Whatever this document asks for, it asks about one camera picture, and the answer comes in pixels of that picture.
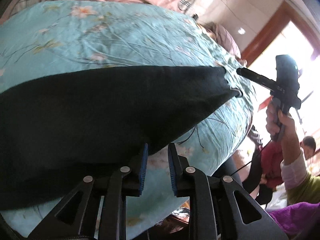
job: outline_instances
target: white sleeve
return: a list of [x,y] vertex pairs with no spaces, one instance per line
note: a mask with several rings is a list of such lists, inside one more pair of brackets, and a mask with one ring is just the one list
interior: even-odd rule
[[300,149],[299,157],[291,164],[284,165],[281,162],[281,176],[286,189],[299,186],[308,175],[303,149]]

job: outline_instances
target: white wall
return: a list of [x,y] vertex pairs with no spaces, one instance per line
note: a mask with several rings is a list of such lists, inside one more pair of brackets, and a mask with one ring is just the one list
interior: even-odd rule
[[[233,36],[243,51],[284,0],[213,0],[205,13],[195,6],[193,13],[198,13],[199,23],[217,22],[223,25]],[[301,9],[300,14],[312,18],[302,0],[293,0]],[[243,28],[246,33],[240,35]]]

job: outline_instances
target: green sleeve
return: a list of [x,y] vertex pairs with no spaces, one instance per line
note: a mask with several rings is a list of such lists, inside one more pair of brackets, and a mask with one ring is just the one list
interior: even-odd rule
[[311,176],[308,173],[305,180],[297,187],[287,190],[289,204],[308,202],[316,204],[320,202],[320,177]]

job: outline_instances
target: wooden door frame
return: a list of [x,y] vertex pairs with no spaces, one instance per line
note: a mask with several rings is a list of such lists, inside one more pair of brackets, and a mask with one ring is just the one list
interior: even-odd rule
[[320,54],[319,36],[316,35],[314,30],[297,11],[284,1],[268,23],[241,53],[241,58],[247,60],[247,67],[261,55],[290,21],[296,25],[313,47],[313,57],[316,58]]

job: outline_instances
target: light blue bedsheet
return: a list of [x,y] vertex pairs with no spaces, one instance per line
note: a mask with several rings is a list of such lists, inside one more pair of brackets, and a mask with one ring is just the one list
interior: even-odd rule
[[[256,107],[254,89],[236,74],[240,65],[234,57],[188,16],[144,4],[47,1],[0,26],[0,92],[47,75],[127,65],[223,65],[230,86],[243,92],[202,121],[185,143],[177,144],[178,154],[190,165],[211,175],[246,136]],[[166,149],[149,157],[147,169],[142,196],[127,200],[128,239],[186,200],[172,193]],[[27,236],[57,202],[1,214]]]

